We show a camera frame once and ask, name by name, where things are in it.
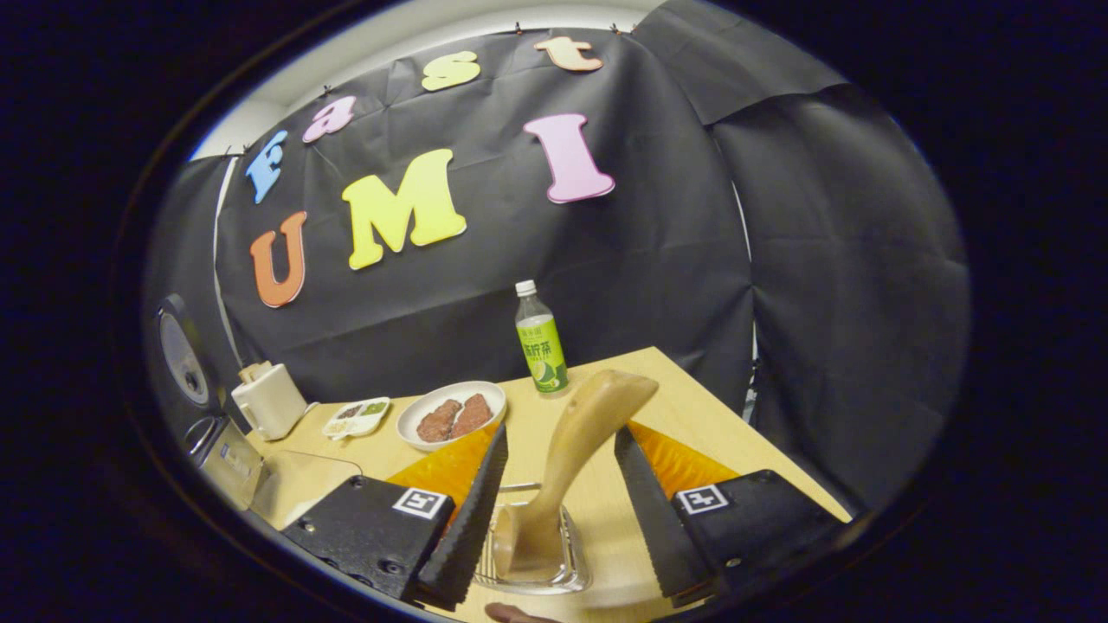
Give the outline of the black backdrop cloth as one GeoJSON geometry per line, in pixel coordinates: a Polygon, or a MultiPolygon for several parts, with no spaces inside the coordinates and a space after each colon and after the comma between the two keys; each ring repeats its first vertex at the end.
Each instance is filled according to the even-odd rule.
{"type": "Polygon", "coordinates": [[[970,339],[957,219],[917,146],[833,68],[704,0],[632,35],[492,33],[375,67],[237,161],[179,170],[144,335],[175,297],[211,378],[305,398],[526,375],[515,283],[570,364],[656,347],[850,509],[948,421],[970,339]]]}

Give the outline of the dark lidded rice cooker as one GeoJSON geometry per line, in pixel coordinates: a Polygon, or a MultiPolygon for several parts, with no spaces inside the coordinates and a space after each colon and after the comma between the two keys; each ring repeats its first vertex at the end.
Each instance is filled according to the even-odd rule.
{"type": "Polygon", "coordinates": [[[189,464],[226,501],[245,511],[267,469],[233,421],[213,340],[176,292],[154,303],[145,328],[151,387],[171,437],[189,464]]]}

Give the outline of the metal wire chopstick holder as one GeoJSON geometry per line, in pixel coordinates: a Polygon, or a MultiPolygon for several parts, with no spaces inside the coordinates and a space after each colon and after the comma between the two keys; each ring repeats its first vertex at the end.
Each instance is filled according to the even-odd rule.
{"type": "Polygon", "coordinates": [[[562,563],[557,575],[548,580],[512,581],[499,574],[493,559],[493,530],[495,524],[495,519],[488,524],[488,538],[472,580],[474,585],[501,593],[526,596],[554,596],[578,593],[592,584],[592,572],[589,572],[589,564],[587,564],[587,559],[584,555],[582,539],[566,505],[562,505],[560,509],[562,563]]]}

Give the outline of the green label drink bottle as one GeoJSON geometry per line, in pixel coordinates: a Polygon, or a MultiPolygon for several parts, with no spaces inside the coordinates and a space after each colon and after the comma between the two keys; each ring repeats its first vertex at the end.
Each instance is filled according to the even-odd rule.
{"type": "Polygon", "coordinates": [[[519,310],[514,324],[531,382],[542,397],[560,397],[570,390],[570,367],[560,343],[557,321],[553,312],[538,299],[534,280],[519,280],[515,292],[519,310]]]}

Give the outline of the brown meat piece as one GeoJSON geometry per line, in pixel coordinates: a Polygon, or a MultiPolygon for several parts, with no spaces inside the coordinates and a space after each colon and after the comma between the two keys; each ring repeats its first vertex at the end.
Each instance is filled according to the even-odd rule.
{"type": "Polygon", "coordinates": [[[483,394],[471,395],[470,398],[466,398],[466,402],[463,404],[462,409],[456,415],[448,438],[454,440],[463,437],[463,435],[470,435],[472,431],[485,426],[492,418],[493,411],[488,407],[486,397],[483,394]]]}
{"type": "Polygon", "coordinates": [[[416,435],[420,441],[437,443],[447,441],[454,430],[456,415],[462,410],[462,404],[454,399],[447,399],[445,402],[435,407],[431,413],[424,415],[416,427],[416,435]]]}

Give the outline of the white round plate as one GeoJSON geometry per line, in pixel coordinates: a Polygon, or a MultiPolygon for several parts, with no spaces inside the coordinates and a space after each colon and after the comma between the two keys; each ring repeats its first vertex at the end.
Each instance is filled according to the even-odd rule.
{"type": "Polygon", "coordinates": [[[431,440],[430,430],[425,427],[425,433],[420,435],[420,426],[425,421],[428,415],[441,411],[441,407],[448,402],[458,402],[459,409],[454,413],[454,423],[466,413],[466,400],[479,395],[488,405],[490,418],[473,430],[491,427],[501,421],[503,413],[506,413],[507,397],[503,388],[495,382],[483,382],[483,380],[466,380],[466,382],[452,382],[439,387],[430,394],[419,395],[411,404],[407,405],[396,419],[396,430],[403,440],[413,448],[431,453],[444,448],[447,445],[460,441],[464,435],[447,437],[441,440],[431,440]]]}

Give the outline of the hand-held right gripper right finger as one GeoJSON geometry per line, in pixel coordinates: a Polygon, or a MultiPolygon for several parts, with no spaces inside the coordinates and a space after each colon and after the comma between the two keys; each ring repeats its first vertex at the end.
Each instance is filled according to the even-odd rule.
{"type": "Polygon", "coordinates": [[[811,563],[841,521],[771,470],[737,473],[642,423],[614,453],[661,595],[745,600],[811,563]]]}

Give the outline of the wooden spoon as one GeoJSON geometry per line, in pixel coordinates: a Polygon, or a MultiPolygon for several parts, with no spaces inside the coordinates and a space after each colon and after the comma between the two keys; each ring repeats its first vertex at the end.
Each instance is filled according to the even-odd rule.
{"type": "Polygon", "coordinates": [[[657,394],[660,382],[613,369],[578,387],[551,435],[538,496],[506,505],[493,528],[495,571],[511,582],[545,582],[558,575],[564,553],[561,508],[570,486],[613,435],[657,394]]]}

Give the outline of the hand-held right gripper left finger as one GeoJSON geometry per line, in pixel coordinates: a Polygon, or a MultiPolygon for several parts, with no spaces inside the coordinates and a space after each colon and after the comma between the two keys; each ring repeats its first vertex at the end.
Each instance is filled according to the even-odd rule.
{"type": "Polygon", "coordinates": [[[506,429],[492,423],[412,464],[407,484],[345,478],[283,535],[366,588],[454,611],[486,543],[507,458],[506,429]]]}

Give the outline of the small divided condiment dish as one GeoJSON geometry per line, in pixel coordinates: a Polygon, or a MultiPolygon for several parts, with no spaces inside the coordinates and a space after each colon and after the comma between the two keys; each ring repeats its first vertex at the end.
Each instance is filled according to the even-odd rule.
{"type": "Polygon", "coordinates": [[[322,427],[322,435],[332,440],[371,435],[383,422],[391,399],[376,397],[345,404],[322,427]]]}

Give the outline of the white toaster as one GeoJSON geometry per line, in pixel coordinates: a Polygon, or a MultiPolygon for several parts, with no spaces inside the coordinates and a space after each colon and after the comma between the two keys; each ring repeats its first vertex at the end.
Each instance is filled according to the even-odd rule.
{"type": "Polygon", "coordinates": [[[280,440],[293,431],[307,413],[307,401],[294,385],[285,364],[273,364],[269,371],[248,385],[232,390],[232,398],[252,429],[261,440],[280,440]]]}

